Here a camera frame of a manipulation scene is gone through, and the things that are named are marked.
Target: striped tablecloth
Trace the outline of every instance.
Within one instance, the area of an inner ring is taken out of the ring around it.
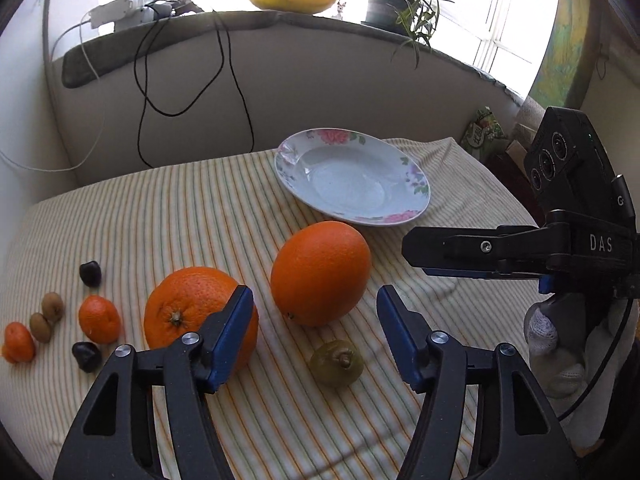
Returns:
[[[193,162],[130,174],[83,187],[30,209],[10,248],[0,284],[0,326],[27,323],[43,294],[67,305],[50,343],[31,364],[0,360],[0,419],[43,478],[54,466],[94,375],[81,372],[71,346],[85,340],[77,310],[89,290],[78,265],[100,262],[99,294],[122,316],[120,343],[145,349],[146,298],[175,269],[211,266],[254,292],[260,313],[257,351],[209,407],[236,478],[395,478],[420,412],[400,380],[375,311],[380,286],[392,283],[407,307],[466,344],[494,348],[513,342],[522,352],[522,317],[537,301],[530,282],[432,278],[402,258],[402,236],[414,225],[493,228],[533,224],[524,208],[452,139],[423,144],[389,141],[413,157],[432,185],[431,205],[417,221],[361,228],[373,269],[350,314],[319,329],[285,320],[273,304],[269,275],[292,233],[325,219],[278,183],[273,152]],[[319,388],[306,361],[334,338],[350,339],[366,368],[342,391]],[[104,348],[107,356],[114,346]],[[162,389],[156,388],[158,444],[165,474],[179,478],[169,440]],[[452,477],[466,473],[474,432],[475,391],[466,399]]]

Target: glove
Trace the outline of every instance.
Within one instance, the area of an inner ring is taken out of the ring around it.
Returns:
[[[564,413],[585,390],[618,331],[627,300],[614,300],[607,316],[585,337],[584,296],[556,294],[535,303],[524,319],[529,366],[556,415]],[[576,451],[593,447],[602,432],[620,368],[628,357],[638,323],[634,302],[616,349],[603,374],[581,405],[562,422]]]

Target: tangerine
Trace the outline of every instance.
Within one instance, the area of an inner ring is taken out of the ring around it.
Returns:
[[[36,345],[33,342],[33,337],[22,323],[14,321],[5,327],[2,355],[9,362],[12,359],[19,363],[27,363],[35,357]]]
[[[11,357],[11,355],[9,354],[9,349],[6,347],[6,345],[2,345],[2,357],[4,357],[4,360],[11,365],[15,365],[18,362],[13,357]]]
[[[371,271],[362,235],[343,222],[326,221],[295,233],[271,268],[271,295],[284,316],[321,326],[360,301]]]
[[[80,305],[78,321],[82,332],[94,343],[107,345],[120,337],[120,314],[111,301],[89,296]]]
[[[146,301],[144,329],[149,348],[168,346],[187,332],[197,332],[209,314],[219,312],[238,282],[211,267],[186,267],[169,274]],[[244,334],[234,370],[245,366],[258,338],[258,310]]]

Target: plant pot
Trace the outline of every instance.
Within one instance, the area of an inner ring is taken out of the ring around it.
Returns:
[[[402,23],[396,23],[398,21],[396,10],[402,12],[407,7],[409,4],[406,0],[369,0],[367,17],[362,23],[369,25],[369,27],[381,28],[387,32],[408,36]]]

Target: plate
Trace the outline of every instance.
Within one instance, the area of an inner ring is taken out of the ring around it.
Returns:
[[[354,224],[410,222],[431,198],[429,181],[411,158],[351,130],[298,132],[280,145],[274,166],[282,185],[302,202]]]

